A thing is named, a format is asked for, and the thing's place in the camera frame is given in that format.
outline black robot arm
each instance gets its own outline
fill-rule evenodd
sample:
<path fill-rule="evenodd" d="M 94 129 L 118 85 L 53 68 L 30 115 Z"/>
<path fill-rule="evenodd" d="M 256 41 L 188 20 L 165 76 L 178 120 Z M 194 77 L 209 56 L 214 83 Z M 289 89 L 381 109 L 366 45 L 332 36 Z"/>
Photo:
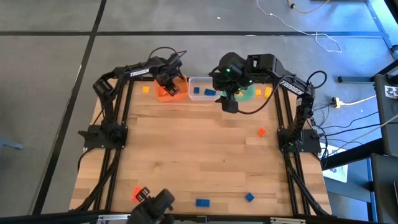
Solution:
<path fill-rule="evenodd" d="M 209 74 L 213 78 L 213 88 L 225 91 L 226 96 L 218 100 L 222 109 L 229 113 L 253 114 L 261 110 L 268 100 L 256 111 L 244 112 L 238 109 L 234 94 L 245 90 L 253 83 L 271 83 L 282 85 L 297 95 L 297 110 L 294 122 L 289 124 L 286 143 L 293 145 L 300 142 L 305 120 L 313 115 L 312 106 L 315 99 L 315 88 L 285 70 L 281 62 L 272 54 L 248 55 L 241 58 L 236 53 L 228 53 L 220 60 L 219 65 Z"/>
<path fill-rule="evenodd" d="M 169 58 L 151 57 L 145 63 L 116 67 L 112 72 L 102 75 L 93 85 L 103 110 L 101 125 L 90 125 L 87 131 L 79 131 L 85 139 L 87 148 L 122 148 L 126 142 L 127 126 L 121 126 L 116 121 L 113 101 L 121 87 L 129 80 L 151 74 L 164 90 L 174 96 L 179 89 L 173 79 L 184 79 L 180 67 L 182 62 L 178 52 Z M 109 84 L 109 79 L 117 79 L 115 87 Z"/>

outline red block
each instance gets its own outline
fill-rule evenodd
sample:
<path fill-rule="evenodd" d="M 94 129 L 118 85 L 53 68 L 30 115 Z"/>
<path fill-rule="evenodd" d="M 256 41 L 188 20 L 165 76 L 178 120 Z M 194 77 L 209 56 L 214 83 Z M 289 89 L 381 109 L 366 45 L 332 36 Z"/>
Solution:
<path fill-rule="evenodd" d="M 266 130 L 260 128 L 258 133 L 259 133 L 259 135 L 260 135 L 261 137 L 263 137 L 263 136 L 266 134 Z"/>
<path fill-rule="evenodd" d="M 134 189 L 134 193 L 132 194 L 132 199 L 131 199 L 133 202 L 139 202 L 139 201 L 136 199 L 136 195 L 138 194 L 138 192 L 139 192 L 140 190 L 142 190 L 142 187 L 141 187 L 141 186 L 137 186 L 137 187 Z"/>

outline lego brick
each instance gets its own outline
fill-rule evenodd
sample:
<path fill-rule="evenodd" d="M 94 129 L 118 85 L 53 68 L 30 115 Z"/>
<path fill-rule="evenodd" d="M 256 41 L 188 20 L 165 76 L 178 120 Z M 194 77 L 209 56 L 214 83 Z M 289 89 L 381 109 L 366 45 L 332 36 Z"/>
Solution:
<path fill-rule="evenodd" d="M 263 137 L 266 134 L 266 130 L 264 130 L 264 128 L 260 128 L 258 131 L 258 134 Z"/>
<path fill-rule="evenodd" d="M 249 192 L 246 196 L 244 196 L 244 198 L 246 198 L 246 200 L 247 200 L 248 202 L 251 202 L 251 201 L 253 201 L 254 196 L 253 196 L 253 194 L 251 194 L 251 193 Z"/>
<path fill-rule="evenodd" d="M 200 91 L 199 87 L 194 87 L 193 88 L 193 93 L 194 94 L 199 94 L 199 91 Z"/>
<path fill-rule="evenodd" d="M 256 96 L 261 96 L 261 95 L 262 95 L 261 90 L 256 90 Z"/>
<path fill-rule="evenodd" d="M 142 87 L 142 92 L 143 93 L 149 93 L 149 86 L 143 86 Z"/>
<path fill-rule="evenodd" d="M 271 87 L 266 87 L 265 93 L 264 93 L 264 98 L 268 98 L 272 93 L 272 88 Z"/>
<path fill-rule="evenodd" d="M 139 193 L 139 191 L 142 189 L 142 187 L 141 186 L 137 186 L 135 189 L 134 189 L 134 193 L 132 194 L 132 201 L 133 202 L 139 202 L 137 199 L 136 199 L 136 195 Z"/>
<path fill-rule="evenodd" d="M 215 96 L 215 95 L 216 95 L 216 91 L 206 89 L 206 90 L 205 90 L 205 95 L 206 95 L 206 96 Z"/>
<path fill-rule="evenodd" d="M 208 200 L 208 199 L 197 199 L 196 206 L 197 207 L 210 207 L 210 200 Z"/>

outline wooden table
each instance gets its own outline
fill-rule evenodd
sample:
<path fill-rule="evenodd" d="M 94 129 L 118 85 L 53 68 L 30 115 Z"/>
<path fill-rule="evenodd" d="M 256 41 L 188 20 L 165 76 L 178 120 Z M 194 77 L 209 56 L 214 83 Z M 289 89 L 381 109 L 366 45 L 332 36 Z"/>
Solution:
<path fill-rule="evenodd" d="M 143 93 L 143 86 L 150 86 L 150 92 Z M 231 114 L 212 101 L 187 98 L 161 103 L 154 96 L 153 86 L 153 82 L 134 83 L 127 120 L 129 133 L 121 153 L 112 212 L 129 213 L 137 205 L 131 199 L 139 185 L 148 187 L 153 196 L 169 189 L 175 197 L 172 213 L 292 215 L 284 159 L 278 150 L 275 99 L 256 114 Z M 265 86 L 256 85 L 258 88 L 264 94 Z M 289 97 L 294 104 L 296 97 Z M 239 102 L 239 109 L 252 111 L 264 100 L 256 96 Z M 99 112 L 97 102 L 93 119 Z M 258 136 L 259 128 L 266 130 L 264 137 Z M 300 155 L 306 186 L 331 213 L 320 162 L 312 154 Z M 103 156 L 104 149 L 95 149 L 83 158 L 70 208 L 79 206 L 97 184 Z M 104 189 L 106 198 L 107 186 Z M 300 191 L 297 186 L 295 189 L 298 210 L 303 213 Z M 244 198 L 248 192 L 255 197 L 251 203 Z M 197 198 L 210 199 L 210 207 L 196 207 Z"/>

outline blue lego brick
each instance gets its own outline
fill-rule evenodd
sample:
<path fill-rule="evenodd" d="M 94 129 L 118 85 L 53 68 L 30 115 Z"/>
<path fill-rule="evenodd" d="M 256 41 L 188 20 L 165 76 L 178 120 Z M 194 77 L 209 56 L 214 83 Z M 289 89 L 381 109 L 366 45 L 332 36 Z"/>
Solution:
<path fill-rule="evenodd" d="M 193 87 L 193 93 L 199 94 L 199 87 Z"/>
<path fill-rule="evenodd" d="M 208 199 L 197 199 L 197 207 L 210 207 L 210 200 Z"/>
<path fill-rule="evenodd" d="M 244 198 L 246 198 L 246 200 L 247 200 L 248 202 L 251 202 L 251 201 L 253 201 L 254 196 L 253 196 L 253 194 L 251 194 L 251 193 L 249 192 L 246 196 L 244 196 Z"/>
<path fill-rule="evenodd" d="M 215 96 L 215 95 L 216 95 L 216 91 L 206 89 L 206 90 L 205 90 L 205 95 L 206 95 L 206 96 Z"/>

